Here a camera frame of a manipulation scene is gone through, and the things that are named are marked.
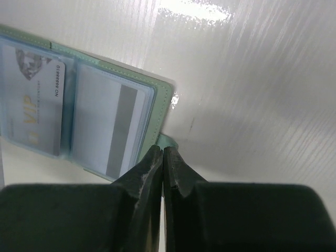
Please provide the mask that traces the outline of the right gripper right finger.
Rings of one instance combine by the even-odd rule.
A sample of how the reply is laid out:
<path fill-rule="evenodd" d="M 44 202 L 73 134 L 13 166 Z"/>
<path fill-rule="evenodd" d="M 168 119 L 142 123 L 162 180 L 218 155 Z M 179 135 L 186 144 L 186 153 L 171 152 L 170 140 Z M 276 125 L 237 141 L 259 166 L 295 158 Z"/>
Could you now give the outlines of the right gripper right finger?
<path fill-rule="evenodd" d="M 294 184 L 209 182 L 163 154 L 167 251 L 335 251 L 319 195 Z"/>

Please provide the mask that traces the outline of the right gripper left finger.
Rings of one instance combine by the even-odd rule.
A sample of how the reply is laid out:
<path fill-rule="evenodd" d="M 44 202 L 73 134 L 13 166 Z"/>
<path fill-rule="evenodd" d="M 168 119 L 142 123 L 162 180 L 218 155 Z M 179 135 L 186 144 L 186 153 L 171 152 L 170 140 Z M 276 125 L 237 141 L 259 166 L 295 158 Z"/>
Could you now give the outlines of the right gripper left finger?
<path fill-rule="evenodd" d="M 158 251 L 163 152 L 154 145 L 111 184 L 1 190 L 1 251 Z"/>

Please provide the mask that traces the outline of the green leather card holder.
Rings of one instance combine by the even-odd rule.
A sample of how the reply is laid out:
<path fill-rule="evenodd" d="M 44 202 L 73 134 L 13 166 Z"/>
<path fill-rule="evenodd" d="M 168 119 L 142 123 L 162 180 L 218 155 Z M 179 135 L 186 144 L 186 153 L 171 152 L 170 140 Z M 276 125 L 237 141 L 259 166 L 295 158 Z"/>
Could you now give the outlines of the green leather card holder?
<path fill-rule="evenodd" d="M 172 85 L 138 69 L 1 26 L 1 136 L 114 181 L 161 133 Z"/>

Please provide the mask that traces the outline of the silver credit card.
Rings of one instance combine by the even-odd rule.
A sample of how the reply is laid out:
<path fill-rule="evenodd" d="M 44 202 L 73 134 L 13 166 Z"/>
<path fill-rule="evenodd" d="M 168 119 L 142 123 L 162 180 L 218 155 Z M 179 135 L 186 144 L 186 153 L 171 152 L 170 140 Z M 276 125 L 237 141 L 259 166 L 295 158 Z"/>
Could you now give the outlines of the silver credit card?
<path fill-rule="evenodd" d="M 45 52 L 1 44 L 6 135 L 23 146 L 60 154 L 66 65 Z"/>
<path fill-rule="evenodd" d="M 118 178 L 137 158 L 155 90 L 79 64 L 71 157 L 77 164 Z"/>

